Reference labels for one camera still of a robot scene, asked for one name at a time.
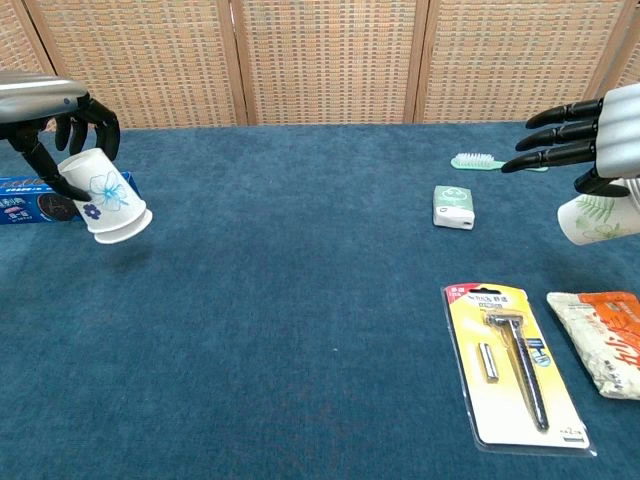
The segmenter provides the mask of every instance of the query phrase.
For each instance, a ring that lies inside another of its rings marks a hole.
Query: oreo box
[[[131,172],[122,172],[138,193]],[[0,224],[65,222],[81,219],[73,201],[38,177],[0,177]]]

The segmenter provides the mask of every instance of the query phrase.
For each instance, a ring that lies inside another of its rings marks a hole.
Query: blue carpet
[[[526,133],[124,132],[144,233],[0,228],[0,478],[637,478],[640,403],[598,395],[545,295],[640,293],[640,238],[564,238],[584,166],[449,166]],[[6,142],[0,161],[30,174]],[[433,226],[437,184],[471,188],[473,231]],[[597,458],[476,449],[440,296],[467,281],[528,291]]]

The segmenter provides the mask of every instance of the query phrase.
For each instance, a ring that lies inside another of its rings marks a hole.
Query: black robotic finger
[[[603,100],[602,98],[599,100],[585,100],[583,102],[575,102],[569,105],[550,108],[531,117],[527,121],[526,127],[538,128],[549,125],[550,123],[597,118],[602,111]]]
[[[504,173],[517,172],[531,167],[559,167],[574,163],[593,162],[596,159],[595,141],[580,142],[563,147],[549,148],[521,155],[505,163]]]
[[[67,115],[56,117],[56,148],[63,151],[67,148],[69,135],[71,134],[71,120]]]
[[[610,185],[613,180],[613,178],[600,177],[596,167],[592,167],[591,170],[576,179],[574,186],[580,193],[601,197],[626,197],[629,195],[630,192],[627,187]]]
[[[111,161],[115,160],[120,147],[120,126],[116,114],[97,100],[86,98],[78,115],[95,124],[96,147],[101,148]]]
[[[84,142],[87,140],[87,122],[83,119],[74,118],[71,120],[71,126],[73,133],[71,134],[71,141],[69,142],[69,153],[75,155],[82,151]]]
[[[65,197],[82,202],[91,201],[91,196],[79,188],[70,185],[67,180],[60,175],[58,166],[49,155],[44,145],[38,140],[38,130],[25,127],[13,132],[8,137],[11,146],[22,153],[27,163],[35,170],[38,176],[49,185],[54,192]]]
[[[535,147],[555,145],[558,143],[569,143],[576,140],[595,140],[598,135],[598,120],[572,123],[562,127],[549,128],[529,135],[524,140],[520,140],[516,145],[516,150],[522,152]]]

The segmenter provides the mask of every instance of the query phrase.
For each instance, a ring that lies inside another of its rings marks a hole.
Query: white paper cup
[[[637,179],[616,180],[630,195],[623,198],[580,195],[558,208],[558,223],[576,245],[640,233],[640,184]]]
[[[73,155],[58,165],[58,170],[71,185],[91,196],[90,202],[74,203],[97,242],[122,242],[151,222],[153,214],[145,201],[101,149]]]

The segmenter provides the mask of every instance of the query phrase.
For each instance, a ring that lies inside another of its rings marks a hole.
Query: green toothbrush
[[[498,162],[488,153],[459,153],[451,159],[451,166],[460,170],[498,170],[506,162]],[[527,168],[532,172],[546,172],[549,167]]]

